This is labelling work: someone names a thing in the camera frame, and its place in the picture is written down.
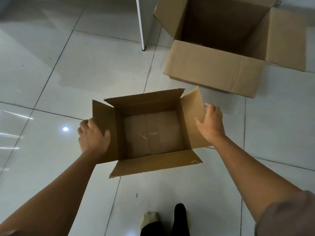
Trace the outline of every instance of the left arm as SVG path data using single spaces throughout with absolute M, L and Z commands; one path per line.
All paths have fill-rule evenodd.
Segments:
M 78 133 L 80 157 L 11 214 L 0 225 L 0 234 L 19 230 L 26 235 L 68 235 L 94 167 L 110 143 L 110 132 L 103 136 L 93 119 L 82 121 Z

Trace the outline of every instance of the white tile floor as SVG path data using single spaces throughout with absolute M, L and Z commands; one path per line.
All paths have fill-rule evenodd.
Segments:
M 91 117 L 92 99 L 194 87 L 163 75 L 172 39 L 158 22 L 142 51 L 135 14 L 134 0 L 14 0 L 2 13 L 0 222 L 79 156 L 76 129 Z M 266 67 L 255 99 L 201 88 L 205 102 L 221 107 L 233 141 L 313 192 L 314 47 L 309 27 L 308 72 Z M 136 236 L 148 210 L 159 211 L 169 229 L 179 202 L 192 235 L 253 235 L 254 221 L 217 152 L 195 152 L 203 164 L 110 180 L 115 162 L 98 165 L 70 235 Z

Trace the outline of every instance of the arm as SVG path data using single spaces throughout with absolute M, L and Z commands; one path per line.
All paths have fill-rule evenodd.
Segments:
M 218 151 L 255 222 L 271 203 L 301 191 L 232 142 L 225 135 L 220 108 L 206 106 L 204 123 L 195 119 L 198 129 Z
M 103 136 L 93 119 L 82 121 L 78 133 L 80 157 L 11 214 L 0 225 L 0 234 L 19 230 L 23 235 L 68 235 L 94 167 L 110 142 L 110 132 Z

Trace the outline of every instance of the gray sleeve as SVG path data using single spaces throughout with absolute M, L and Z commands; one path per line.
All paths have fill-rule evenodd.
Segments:
M 315 195 L 301 191 L 266 208 L 255 226 L 256 236 L 315 235 Z

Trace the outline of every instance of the open cardboard box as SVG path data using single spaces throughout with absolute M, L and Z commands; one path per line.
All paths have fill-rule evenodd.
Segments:
M 192 149 L 210 146 L 195 124 L 205 110 L 199 88 L 93 100 L 93 117 L 111 142 L 100 163 L 118 160 L 110 178 L 202 163 Z
M 275 0 L 159 0 L 174 38 L 164 74 L 254 98 L 266 63 L 305 71 L 306 21 Z

